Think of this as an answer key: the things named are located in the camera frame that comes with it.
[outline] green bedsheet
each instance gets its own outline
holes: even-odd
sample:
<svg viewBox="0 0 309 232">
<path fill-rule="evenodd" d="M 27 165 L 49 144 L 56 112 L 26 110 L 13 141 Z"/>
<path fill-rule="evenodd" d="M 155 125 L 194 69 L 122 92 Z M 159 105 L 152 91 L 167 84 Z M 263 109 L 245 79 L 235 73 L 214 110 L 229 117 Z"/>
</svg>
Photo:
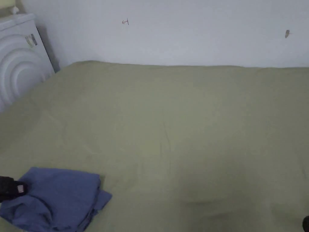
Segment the green bedsheet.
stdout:
<svg viewBox="0 0 309 232">
<path fill-rule="evenodd" d="M 0 175 L 102 175 L 113 199 L 88 232 L 302 231 L 309 215 L 309 68 L 75 63 L 0 130 Z"/>
</svg>

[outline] white wall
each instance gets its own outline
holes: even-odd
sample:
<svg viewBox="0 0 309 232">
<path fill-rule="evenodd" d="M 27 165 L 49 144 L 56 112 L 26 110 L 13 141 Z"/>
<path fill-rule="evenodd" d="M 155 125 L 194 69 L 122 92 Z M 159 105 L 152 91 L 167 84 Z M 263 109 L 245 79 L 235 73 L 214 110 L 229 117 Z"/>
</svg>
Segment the white wall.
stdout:
<svg viewBox="0 0 309 232">
<path fill-rule="evenodd" d="M 308 0 L 22 0 L 56 69 L 81 60 L 309 66 Z M 129 25 L 122 21 L 129 19 Z M 285 38 L 289 29 L 292 33 Z"/>
</svg>

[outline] black object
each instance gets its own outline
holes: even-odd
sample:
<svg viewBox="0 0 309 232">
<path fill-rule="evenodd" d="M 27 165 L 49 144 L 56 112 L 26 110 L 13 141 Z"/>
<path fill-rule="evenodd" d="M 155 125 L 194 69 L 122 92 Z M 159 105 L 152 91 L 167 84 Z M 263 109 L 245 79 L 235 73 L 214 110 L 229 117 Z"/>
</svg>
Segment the black object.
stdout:
<svg viewBox="0 0 309 232">
<path fill-rule="evenodd" d="M 303 220 L 303 229 L 305 232 L 309 232 L 309 216 L 305 217 Z"/>
<path fill-rule="evenodd" d="M 26 195 L 28 186 L 21 181 L 14 181 L 11 177 L 0 176 L 0 203 Z"/>
</svg>

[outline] blue cloth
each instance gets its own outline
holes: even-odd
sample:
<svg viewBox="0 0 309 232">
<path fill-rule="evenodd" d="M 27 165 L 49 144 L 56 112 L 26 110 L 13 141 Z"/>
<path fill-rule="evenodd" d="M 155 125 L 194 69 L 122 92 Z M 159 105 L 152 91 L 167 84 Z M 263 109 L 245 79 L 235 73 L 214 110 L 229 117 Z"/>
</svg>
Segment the blue cloth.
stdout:
<svg viewBox="0 0 309 232">
<path fill-rule="evenodd" d="M 112 198 L 92 173 L 33 167 L 20 181 L 29 192 L 4 201 L 0 216 L 29 232 L 82 232 Z"/>
</svg>

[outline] sticker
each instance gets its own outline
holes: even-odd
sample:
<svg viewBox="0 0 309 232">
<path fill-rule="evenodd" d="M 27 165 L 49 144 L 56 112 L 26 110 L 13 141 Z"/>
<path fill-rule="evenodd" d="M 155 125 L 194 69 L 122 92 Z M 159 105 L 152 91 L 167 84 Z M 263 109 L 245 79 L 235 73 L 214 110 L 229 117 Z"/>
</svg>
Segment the sticker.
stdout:
<svg viewBox="0 0 309 232">
<path fill-rule="evenodd" d="M 18 192 L 22 193 L 23 192 L 23 185 L 17 186 Z"/>
<path fill-rule="evenodd" d="M 34 46 L 38 45 L 38 43 L 36 42 L 36 39 L 35 39 L 33 34 L 28 35 L 25 38 L 26 38 L 26 41 L 29 44 L 30 48 L 33 48 Z"/>
</svg>

